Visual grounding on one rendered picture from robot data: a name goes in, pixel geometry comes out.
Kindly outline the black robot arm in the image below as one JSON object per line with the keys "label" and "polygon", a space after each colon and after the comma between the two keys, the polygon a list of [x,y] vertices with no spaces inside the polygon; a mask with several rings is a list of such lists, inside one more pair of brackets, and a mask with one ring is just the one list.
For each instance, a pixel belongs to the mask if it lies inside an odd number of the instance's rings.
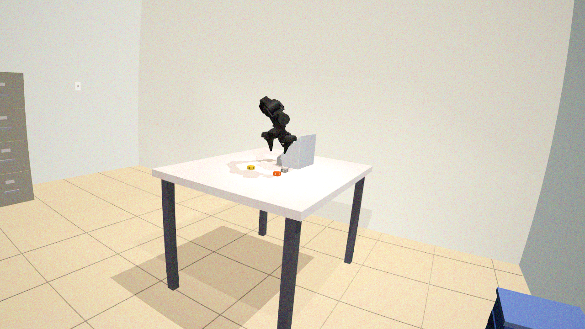
{"label": "black robot arm", "polygon": [[[287,123],[289,123],[290,121],[290,117],[287,114],[284,114],[283,110],[284,110],[284,105],[276,100],[273,99],[271,100],[270,98],[268,98],[268,96],[263,97],[260,100],[260,105],[259,107],[261,108],[261,111],[263,114],[266,115],[266,117],[269,117],[269,119],[271,120],[272,124],[274,123],[279,123],[281,125],[286,125]],[[283,136],[283,129],[282,126],[279,127],[274,127],[272,129],[270,129],[268,131],[269,137],[272,139],[276,139],[277,137],[281,137]],[[282,145],[282,147],[284,147],[284,142],[286,141],[285,139],[279,139],[280,144]]]}

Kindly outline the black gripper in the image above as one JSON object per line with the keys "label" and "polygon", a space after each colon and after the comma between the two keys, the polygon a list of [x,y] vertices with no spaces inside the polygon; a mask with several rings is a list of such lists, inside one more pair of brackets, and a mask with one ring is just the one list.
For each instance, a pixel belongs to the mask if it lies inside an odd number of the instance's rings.
{"label": "black gripper", "polygon": [[[275,126],[275,125],[276,125],[276,126]],[[283,129],[283,136],[281,136],[281,137],[277,137],[277,138],[279,138],[279,139],[285,139],[285,140],[286,140],[286,141],[283,141],[283,142],[284,142],[284,154],[286,154],[286,152],[287,152],[287,148],[288,148],[288,147],[290,147],[290,144],[291,144],[292,142],[294,142],[295,140],[297,140],[297,137],[296,137],[295,135],[286,135],[286,133],[284,133],[284,132],[285,132],[285,127],[286,127],[286,125],[281,125],[281,124],[279,124],[279,123],[274,123],[274,125],[272,125],[272,126],[273,126],[273,127],[279,127],[279,126],[282,126],[282,129]],[[270,152],[271,152],[271,151],[272,151],[272,144],[273,144],[273,140],[274,140],[274,139],[272,139],[272,138],[270,138],[270,137],[269,137],[269,134],[268,134],[268,132],[263,132],[263,133],[261,134],[261,137],[262,137],[262,138],[264,138],[264,139],[267,141],[267,143],[268,143],[268,145],[269,145]]]}

